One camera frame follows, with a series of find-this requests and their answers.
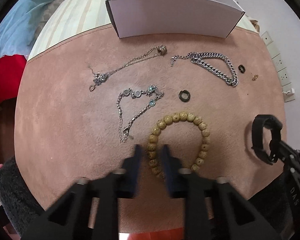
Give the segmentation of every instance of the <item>wall outlet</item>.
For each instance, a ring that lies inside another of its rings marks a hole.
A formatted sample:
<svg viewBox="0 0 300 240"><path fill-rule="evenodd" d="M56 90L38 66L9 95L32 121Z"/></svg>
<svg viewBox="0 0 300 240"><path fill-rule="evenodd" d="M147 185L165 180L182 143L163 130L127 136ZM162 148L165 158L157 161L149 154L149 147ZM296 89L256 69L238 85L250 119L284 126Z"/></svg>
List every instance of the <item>wall outlet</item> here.
<svg viewBox="0 0 300 240"><path fill-rule="evenodd" d="M280 51L277 49L274 42L271 42L267 45L267 49L270 53L271 59L280 54Z"/></svg>
<svg viewBox="0 0 300 240"><path fill-rule="evenodd" d="M288 73L287 73L287 68L284 68L284 69L280 70L278 72L278 76L279 76L281 86L285 86L285 85L290 83L290 78L289 78Z"/></svg>
<svg viewBox="0 0 300 240"><path fill-rule="evenodd" d="M283 95L283 99L285 102L289 102L289 101L292 101L292 100L295 100L296 97L295 97L295 91L294 89L292 88L292 84L289 83L288 85L285 85L282 87L282 95Z"/></svg>
<svg viewBox="0 0 300 240"><path fill-rule="evenodd" d="M265 43L266 46L268 46L268 44L270 44L273 41L268 32L262 34L261 38L263 39L263 42Z"/></svg>
<svg viewBox="0 0 300 240"><path fill-rule="evenodd" d="M275 69L277 70L277 72L279 72L280 70L284 69L285 66L284 64L282 63L282 60L281 60L281 55L279 54L278 56L275 56L273 59L273 64L275 66Z"/></svg>

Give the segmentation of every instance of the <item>beaded bracelet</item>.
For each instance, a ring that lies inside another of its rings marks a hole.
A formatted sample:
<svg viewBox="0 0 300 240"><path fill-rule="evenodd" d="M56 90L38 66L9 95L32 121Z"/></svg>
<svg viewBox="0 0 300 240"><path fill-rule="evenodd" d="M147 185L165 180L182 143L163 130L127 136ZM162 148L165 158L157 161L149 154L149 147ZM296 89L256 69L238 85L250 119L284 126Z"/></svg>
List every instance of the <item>beaded bracelet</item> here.
<svg viewBox="0 0 300 240"><path fill-rule="evenodd" d="M157 153L157 143L158 143L158 136L161 133L161 130L164 130L167 125L171 125L174 122L193 122L193 124L197 125L202 133L202 145L201 151L198 154L197 159L195 160L194 164L191 165L192 171L197 171L199 166L201 166L204 162L204 159L207 157L208 148L210 143L210 132L207 129L207 124L202 122L202 118L199 116L195 116L194 114L187 113L182 111L180 113L174 113L172 115L166 115L163 119L159 120L156 125L152 128L152 132L149 135L149 144L147 147L148 157L150 159L149 166L151 167L152 173L156 175L157 178L164 178L164 173L162 172L159 162L156 159Z"/></svg>

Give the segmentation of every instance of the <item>necklace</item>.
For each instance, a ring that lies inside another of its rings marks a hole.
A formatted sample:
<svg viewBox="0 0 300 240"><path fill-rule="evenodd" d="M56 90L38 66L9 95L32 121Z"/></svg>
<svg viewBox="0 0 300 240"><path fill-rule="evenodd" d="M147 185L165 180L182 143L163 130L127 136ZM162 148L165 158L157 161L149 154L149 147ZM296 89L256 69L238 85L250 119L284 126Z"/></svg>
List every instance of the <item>necklace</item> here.
<svg viewBox="0 0 300 240"><path fill-rule="evenodd" d="M154 99L150 99L148 105L143 108L137 115L135 115L129 122L128 126L125 127L122 131L122 123L123 123L123 119L122 119L122 109L120 107L120 101L123 97L128 97L131 96L132 99L135 98L140 98L142 95L147 95L147 96L152 96L152 94L155 94L155 98ZM119 110L119 141L120 142L126 142L129 136L129 131L130 128L132 127L133 122L141 115L144 114L145 111L147 111L148 109L150 109L152 106L155 106L156 101L158 101L160 98L162 98L164 96L164 93L161 92L160 90L158 90L157 86L151 85L150 87L148 87L147 90L136 90L136 91L132 91L131 88L129 89L125 89L122 93L119 94L118 96L118 100L117 100L117 108Z"/></svg>
<svg viewBox="0 0 300 240"><path fill-rule="evenodd" d="M153 56L149 56L149 54L155 50L157 50L158 53L154 54ZM92 71L93 82L94 82L94 84L89 87L89 90L93 91L96 86L100 86L102 83L105 83L111 75L113 75L114 73L117 73L118 71L122 70L123 68L126 68L128 66L131 66L131 65L141 62L141 61L145 61L147 59L151 59L151 58L158 57L158 56L164 56L165 54L167 54L166 46L163 46L163 45L157 46L157 47L152 48L146 54L143 54L140 57L134 57L132 60L130 60L126 64L124 64L122 67L119 67L115 70L112 70L112 71L109 71L106 73L99 73L99 72L94 73L93 69L90 66L88 66L88 68L90 68Z"/></svg>
<svg viewBox="0 0 300 240"><path fill-rule="evenodd" d="M204 163L205 158L208 155L209 143L210 143L210 131L207 129L208 126L205 122L202 121L200 116L195 116L192 113L187 113L182 111L180 113L173 113L172 115L166 115L162 119L160 119L156 125L152 128L152 132L149 135L149 143L147 146L148 157L149 157L149 166L151 167L152 173L157 178L164 178L164 173L160 167L159 161L157 159L157 144L158 138L161 134L161 131L164 130L167 126L175 123L175 122L191 122L194 125L198 126L201 134L202 134L202 144L200 147L200 151L198 153L198 157L191 165L192 171L199 170L199 167Z"/></svg>
<svg viewBox="0 0 300 240"><path fill-rule="evenodd" d="M201 53L200 52L190 52L190 53L188 53L187 56L175 55L174 57L171 58L171 67L173 66L173 64L177 60L177 58L181 58L181 59L189 58L193 64L196 64L196 65L210 71L212 74L214 74L217 77L224 80L229 86L235 87L238 84L237 73L235 72L235 69L232 66L230 60L223 54L214 53L214 52L201 52ZM206 59L206 58L215 58L215 59L223 60L227 64L228 68L230 69L232 77L231 78L228 77L227 75L223 74L221 71L217 70L210 64L204 62L203 59Z"/></svg>

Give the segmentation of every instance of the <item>light blue fabric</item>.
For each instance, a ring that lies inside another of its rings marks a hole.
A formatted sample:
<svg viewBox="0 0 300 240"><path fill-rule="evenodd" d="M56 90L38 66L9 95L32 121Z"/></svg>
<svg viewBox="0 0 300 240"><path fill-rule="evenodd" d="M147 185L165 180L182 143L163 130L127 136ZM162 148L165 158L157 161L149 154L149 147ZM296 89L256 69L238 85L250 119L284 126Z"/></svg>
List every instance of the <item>light blue fabric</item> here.
<svg viewBox="0 0 300 240"><path fill-rule="evenodd" d="M53 0L19 0L0 23L0 58L4 55L29 55L34 33Z"/></svg>

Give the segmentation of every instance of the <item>silver necklace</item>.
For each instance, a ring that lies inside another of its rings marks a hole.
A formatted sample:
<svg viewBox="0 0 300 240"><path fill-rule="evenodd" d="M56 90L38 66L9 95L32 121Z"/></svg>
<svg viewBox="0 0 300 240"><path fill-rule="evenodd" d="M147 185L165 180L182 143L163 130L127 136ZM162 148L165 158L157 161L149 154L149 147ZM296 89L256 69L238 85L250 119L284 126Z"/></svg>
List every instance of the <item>silver necklace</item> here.
<svg viewBox="0 0 300 240"><path fill-rule="evenodd" d="M122 119L122 109L120 107L120 101L123 97L128 97L131 96L132 99L135 98L140 98L142 95L147 95L147 96L152 96L153 94L155 94L155 98L154 99L150 99L148 105L143 108L137 115L135 115L129 122L129 124L127 125L127 127L125 127L123 129L122 132L122 123L123 123L123 119ZM145 111L147 111L148 109L150 109L151 107L155 106L156 101L158 101L160 98L162 98L164 96L164 93L161 92L157 86L151 85L150 87L148 87L147 90L136 90L136 91L132 91L131 88L129 89L125 89L122 93L119 94L118 96L118 100L117 100L117 108L119 110L119 141L120 142L126 142L129 136L129 131L130 128L132 127L133 122L141 115L144 114Z"/></svg>
<svg viewBox="0 0 300 240"><path fill-rule="evenodd" d="M151 52L155 51L155 50L157 50L158 53L154 54L153 56L149 56L149 54ZM126 68L126 67L131 66L135 63L139 63L141 61L145 61L145 60L148 60L148 59L151 59L151 58L154 58L154 57L164 56L165 54L167 54L166 46L163 46L163 45L157 46L157 47L152 48L146 54L143 54L140 57L134 57L132 60L130 60L126 64L124 64L122 67L119 67L115 70L112 70L112 71L109 71L109 72L106 72L106 73L99 73L99 72L94 73L93 69L90 66L88 66L92 71L93 82L94 82L94 84L89 87L89 90L93 91L96 86L100 86L102 83L105 83L111 75L113 75L114 73L122 70L123 68Z"/></svg>
<svg viewBox="0 0 300 240"><path fill-rule="evenodd" d="M238 84L237 73L235 72L235 69L232 66L230 60L223 54L214 53L214 52L201 52L201 53L200 52L190 52L190 53L188 53L187 56L175 55L174 57L171 58L171 67L173 66L173 64L177 60L177 58L181 58L181 59L189 58L193 64L197 64L198 66L210 71L212 74L214 74L217 77L224 80L229 86L235 87ZM228 77L227 75L223 74L221 71L217 70L210 64L204 62L203 59L206 59L206 58L216 58L216 59L223 60L227 64L228 68L230 69L232 77Z"/></svg>

